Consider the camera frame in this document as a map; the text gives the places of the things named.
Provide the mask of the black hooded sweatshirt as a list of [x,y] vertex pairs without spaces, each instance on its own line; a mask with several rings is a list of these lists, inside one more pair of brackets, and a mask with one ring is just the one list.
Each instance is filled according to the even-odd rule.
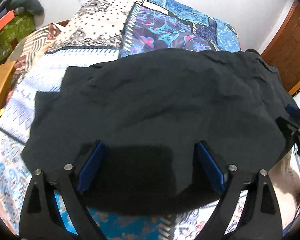
[[105,145],[75,185],[88,207],[129,215],[180,212],[218,198],[194,154],[270,169],[286,140],[277,119],[295,105],[277,68],[253,52],[161,49],[68,67],[58,92],[38,92],[22,158],[49,180],[96,141]]

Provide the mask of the wooden door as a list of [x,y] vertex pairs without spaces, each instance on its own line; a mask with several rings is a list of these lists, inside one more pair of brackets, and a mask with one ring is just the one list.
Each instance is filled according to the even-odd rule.
[[280,29],[262,53],[264,61],[279,70],[284,89],[300,90],[300,5],[293,2]]

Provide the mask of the blue patchwork bedspread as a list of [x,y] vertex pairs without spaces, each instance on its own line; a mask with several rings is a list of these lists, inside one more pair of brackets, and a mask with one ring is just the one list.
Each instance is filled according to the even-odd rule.
[[0,218],[19,234],[32,178],[21,153],[30,137],[37,92],[58,92],[70,66],[83,69],[160,47],[238,52],[235,28],[175,0],[83,0],[54,41],[43,27],[27,37],[26,63],[0,117]]

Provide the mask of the green patterned bag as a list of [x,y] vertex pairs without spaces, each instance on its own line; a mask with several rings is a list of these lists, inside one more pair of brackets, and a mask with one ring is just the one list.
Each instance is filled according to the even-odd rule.
[[29,12],[15,16],[7,23],[0,31],[0,63],[4,62],[17,44],[35,29],[33,15]]

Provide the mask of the orange box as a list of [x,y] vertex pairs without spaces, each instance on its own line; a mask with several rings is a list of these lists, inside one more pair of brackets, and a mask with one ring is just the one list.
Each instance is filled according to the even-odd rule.
[[14,19],[14,12],[13,10],[10,10],[0,19],[0,31],[6,24],[10,23],[11,20],[13,19]]

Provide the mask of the grey plush cushion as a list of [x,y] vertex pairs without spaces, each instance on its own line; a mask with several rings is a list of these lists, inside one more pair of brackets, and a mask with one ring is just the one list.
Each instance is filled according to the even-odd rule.
[[10,8],[12,10],[24,8],[33,15],[42,15],[44,8],[39,0],[11,0]]

